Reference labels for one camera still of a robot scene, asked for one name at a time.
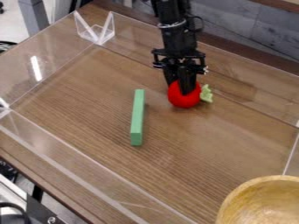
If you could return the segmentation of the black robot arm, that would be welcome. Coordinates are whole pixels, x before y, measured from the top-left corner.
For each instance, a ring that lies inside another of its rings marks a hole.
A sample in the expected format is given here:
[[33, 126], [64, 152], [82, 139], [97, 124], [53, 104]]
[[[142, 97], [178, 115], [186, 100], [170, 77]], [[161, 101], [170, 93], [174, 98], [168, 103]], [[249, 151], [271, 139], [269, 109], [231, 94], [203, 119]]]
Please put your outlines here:
[[150, 0], [162, 48], [152, 50], [153, 67], [162, 70], [168, 85], [178, 85], [181, 95], [196, 88], [196, 75], [205, 74], [205, 53], [197, 50], [197, 34], [204, 22], [190, 13], [189, 0]]

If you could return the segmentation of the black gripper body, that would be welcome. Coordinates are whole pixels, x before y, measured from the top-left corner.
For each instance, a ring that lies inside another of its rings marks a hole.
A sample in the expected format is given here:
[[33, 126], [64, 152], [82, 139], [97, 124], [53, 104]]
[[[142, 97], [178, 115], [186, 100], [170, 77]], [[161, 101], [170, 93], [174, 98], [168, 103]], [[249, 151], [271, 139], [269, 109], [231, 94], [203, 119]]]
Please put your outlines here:
[[195, 27], [192, 20], [181, 20], [172, 24], [157, 24], [162, 36], [162, 48], [152, 50], [153, 67], [164, 68], [184, 64], [196, 74], [205, 74], [205, 54], [197, 50], [196, 33], [201, 28]]

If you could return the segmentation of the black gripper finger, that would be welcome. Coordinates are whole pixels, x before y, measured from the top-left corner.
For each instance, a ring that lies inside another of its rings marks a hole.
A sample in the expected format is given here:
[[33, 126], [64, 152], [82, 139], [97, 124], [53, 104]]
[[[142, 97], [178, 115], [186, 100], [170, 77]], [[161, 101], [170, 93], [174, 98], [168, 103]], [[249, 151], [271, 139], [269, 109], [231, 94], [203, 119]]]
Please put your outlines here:
[[170, 64], [164, 64], [162, 76], [164, 76], [166, 85], [170, 85], [177, 80], [177, 66]]
[[178, 87], [181, 94], [189, 94], [196, 86], [196, 72], [189, 65], [180, 65], [177, 68]]

